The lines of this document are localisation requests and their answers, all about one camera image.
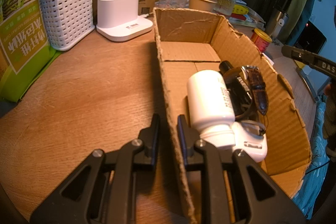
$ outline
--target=wooden table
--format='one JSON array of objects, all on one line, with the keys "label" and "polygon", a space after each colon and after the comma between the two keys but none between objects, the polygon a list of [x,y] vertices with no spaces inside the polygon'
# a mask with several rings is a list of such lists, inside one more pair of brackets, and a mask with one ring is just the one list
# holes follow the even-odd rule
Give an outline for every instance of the wooden table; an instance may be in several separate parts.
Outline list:
[{"label": "wooden table", "polygon": [[119,149],[150,124],[154,112],[161,116],[159,160],[154,178],[137,176],[137,224],[187,223],[153,31],[125,43],[93,31],[59,56],[0,119],[0,182],[29,219],[93,149]]}]

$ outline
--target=white woven basket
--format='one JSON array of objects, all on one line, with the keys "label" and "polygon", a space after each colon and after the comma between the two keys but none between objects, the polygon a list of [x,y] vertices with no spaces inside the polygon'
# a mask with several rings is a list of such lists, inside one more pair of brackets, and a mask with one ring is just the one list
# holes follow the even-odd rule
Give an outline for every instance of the white woven basket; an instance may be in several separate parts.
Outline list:
[{"label": "white woven basket", "polygon": [[67,51],[94,30],[92,0],[40,0],[51,46]]}]

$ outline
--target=metal screw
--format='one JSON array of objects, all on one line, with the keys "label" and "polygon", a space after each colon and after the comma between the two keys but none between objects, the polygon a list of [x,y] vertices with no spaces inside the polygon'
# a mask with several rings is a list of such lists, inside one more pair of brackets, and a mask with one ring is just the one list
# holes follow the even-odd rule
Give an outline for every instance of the metal screw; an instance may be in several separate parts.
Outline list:
[{"label": "metal screw", "polygon": [[96,149],[92,152],[92,155],[96,158],[100,158],[101,156],[103,156],[103,150],[101,149]]},{"label": "metal screw", "polygon": [[206,142],[202,139],[196,141],[196,145],[199,147],[205,146]]},{"label": "metal screw", "polygon": [[239,154],[238,154],[238,157],[244,157],[245,156],[245,153],[244,153],[244,150],[240,150]]},{"label": "metal screw", "polygon": [[134,140],[132,140],[132,145],[134,145],[134,146],[140,146],[140,145],[142,145],[142,140],[140,140],[140,139],[134,139]]}]

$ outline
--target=yellow lid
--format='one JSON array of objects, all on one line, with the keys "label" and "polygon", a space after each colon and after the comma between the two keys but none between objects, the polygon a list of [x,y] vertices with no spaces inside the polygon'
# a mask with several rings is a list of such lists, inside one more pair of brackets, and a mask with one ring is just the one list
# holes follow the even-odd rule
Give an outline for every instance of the yellow lid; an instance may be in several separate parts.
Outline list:
[{"label": "yellow lid", "polygon": [[265,41],[271,43],[272,42],[272,38],[269,37],[269,35],[267,33],[265,33],[264,31],[255,28],[254,32],[259,35],[262,39],[264,39]]}]

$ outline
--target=leather watch strap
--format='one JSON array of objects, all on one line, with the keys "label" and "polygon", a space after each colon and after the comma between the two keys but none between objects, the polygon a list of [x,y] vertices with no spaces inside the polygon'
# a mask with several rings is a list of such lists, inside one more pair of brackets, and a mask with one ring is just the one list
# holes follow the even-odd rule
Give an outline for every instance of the leather watch strap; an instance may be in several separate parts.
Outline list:
[{"label": "leather watch strap", "polygon": [[248,81],[252,91],[254,104],[261,114],[265,115],[268,109],[268,97],[266,94],[266,84],[258,68],[248,68]]},{"label": "leather watch strap", "polygon": [[266,94],[266,84],[258,67],[243,66],[235,67],[223,74],[223,79],[226,84],[230,84],[240,72],[243,72],[250,91],[252,92],[251,105],[241,115],[236,116],[236,120],[246,119],[254,111],[259,110],[262,115],[265,115],[268,109],[268,97]]}]

